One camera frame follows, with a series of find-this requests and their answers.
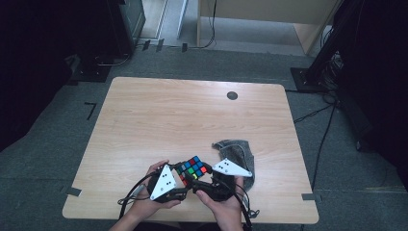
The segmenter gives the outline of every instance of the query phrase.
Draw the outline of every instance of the colored cube sticker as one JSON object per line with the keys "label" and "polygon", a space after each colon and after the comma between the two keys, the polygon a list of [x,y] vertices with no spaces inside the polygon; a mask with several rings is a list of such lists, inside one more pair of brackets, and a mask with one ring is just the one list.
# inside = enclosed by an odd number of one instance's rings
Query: colored cube sticker
{"label": "colored cube sticker", "polygon": [[[180,176],[183,184],[185,186],[188,185],[187,179],[198,179],[207,172],[207,169],[203,166],[202,162],[197,156],[189,159],[188,161],[184,162],[180,167],[176,169],[177,174]],[[191,175],[190,178],[186,179],[186,174]]]}

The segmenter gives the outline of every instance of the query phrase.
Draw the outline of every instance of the person's arm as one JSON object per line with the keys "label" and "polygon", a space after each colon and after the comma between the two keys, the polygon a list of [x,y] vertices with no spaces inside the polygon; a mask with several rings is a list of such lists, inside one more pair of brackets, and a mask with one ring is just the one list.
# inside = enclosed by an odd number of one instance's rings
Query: person's arm
{"label": "person's arm", "polygon": [[[149,168],[146,175],[150,172],[155,171],[158,167],[168,163],[167,161],[161,161]],[[148,185],[150,178],[146,179],[142,184],[145,186]],[[142,200],[135,200],[132,207],[129,211],[117,221],[117,223],[110,229],[111,231],[120,230],[120,231],[131,231],[138,226],[138,224],[144,221],[146,218],[149,218],[155,214],[159,209],[170,209],[173,206],[176,206],[181,203],[180,200],[171,200],[166,203],[159,203],[156,201],[150,200],[148,198],[149,192],[146,187],[138,194],[137,198]]]}
{"label": "person's arm", "polygon": [[[235,181],[237,185],[243,186],[243,178],[241,176],[236,177]],[[236,192],[241,197],[242,190],[240,187],[236,187]],[[216,202],[203,191],[197,191],[195,194],[213,212],[217,224],[222,231],[243,230],[241,205],[235,196],[231,196],[225,201]]]}

